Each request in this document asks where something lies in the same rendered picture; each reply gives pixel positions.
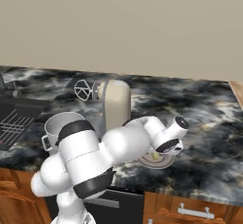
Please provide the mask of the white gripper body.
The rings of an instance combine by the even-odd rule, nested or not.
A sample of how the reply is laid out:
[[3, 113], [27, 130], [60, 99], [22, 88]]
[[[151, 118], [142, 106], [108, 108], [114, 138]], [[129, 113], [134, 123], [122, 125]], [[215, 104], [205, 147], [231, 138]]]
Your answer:
[[167, 155], [177, 155], [183, 150], [182, 140], [169, 140], [166, 146], [164, 153]]

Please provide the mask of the cream stand mixer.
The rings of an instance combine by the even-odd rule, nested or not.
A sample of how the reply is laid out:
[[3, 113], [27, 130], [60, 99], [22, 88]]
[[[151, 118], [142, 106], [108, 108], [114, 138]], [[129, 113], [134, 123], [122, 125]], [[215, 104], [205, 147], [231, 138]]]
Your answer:
[[91, 120], [98, 135], [122, 126], [131, 117], [131, 88], [121, 80], [95, 82], [89, 86], [85, 79], [74, 85], [75, 95], [86, 102], [89, 98], [102, 103], [102, 114]]

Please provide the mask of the grey plate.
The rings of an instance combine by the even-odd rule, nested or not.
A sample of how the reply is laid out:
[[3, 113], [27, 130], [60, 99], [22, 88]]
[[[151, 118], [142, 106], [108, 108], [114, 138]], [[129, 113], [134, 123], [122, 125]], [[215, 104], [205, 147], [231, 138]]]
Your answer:
[[150, 168], [150, 169], [165, 169], [171, 166], [175, 161], [175, 156], [172, 155], [165, 155], [159, 154], [159, 158], [157, 160], [153, 159], [153, 153], [158, 153], [154, 150], [150, 150], [144, 156], [138, 159], [138, 162], [143, 166]]

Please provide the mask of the wooden drawer front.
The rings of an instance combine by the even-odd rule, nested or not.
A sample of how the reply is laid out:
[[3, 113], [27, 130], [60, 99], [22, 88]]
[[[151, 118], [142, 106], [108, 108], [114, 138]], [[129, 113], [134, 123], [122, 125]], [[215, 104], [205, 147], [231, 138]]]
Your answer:
[[[181, 215], [178, 213], [181, 202], [186, 209], [202, 212], [205, 207], [209, 207], [215, 218]], [[146, 192], [142, 224], [243, 224], [243, 207]]]

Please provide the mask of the wooden side panel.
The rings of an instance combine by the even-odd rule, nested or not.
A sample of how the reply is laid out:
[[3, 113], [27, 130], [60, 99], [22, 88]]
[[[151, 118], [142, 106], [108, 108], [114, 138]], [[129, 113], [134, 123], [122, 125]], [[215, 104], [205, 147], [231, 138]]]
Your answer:
[[243, 82], [229, 81], [229, 84], [243, 110]]

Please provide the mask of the wooden cupboard door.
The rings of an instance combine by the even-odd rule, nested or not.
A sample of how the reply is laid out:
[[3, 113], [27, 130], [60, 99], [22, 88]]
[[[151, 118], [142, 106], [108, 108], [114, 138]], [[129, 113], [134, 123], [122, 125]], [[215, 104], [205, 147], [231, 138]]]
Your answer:
[[0, 224], [50, 224], [45, 200], [30, 189], [32, 176], [0, 168]]

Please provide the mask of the dark sink tap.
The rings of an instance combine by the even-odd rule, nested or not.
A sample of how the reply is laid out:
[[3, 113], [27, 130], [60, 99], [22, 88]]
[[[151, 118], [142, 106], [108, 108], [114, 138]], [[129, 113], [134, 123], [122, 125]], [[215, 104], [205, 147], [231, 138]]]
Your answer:
[[15, 82], [6, 83], [0, 73], [0, 96], [5, 98], [19, 98], [22, 95]]

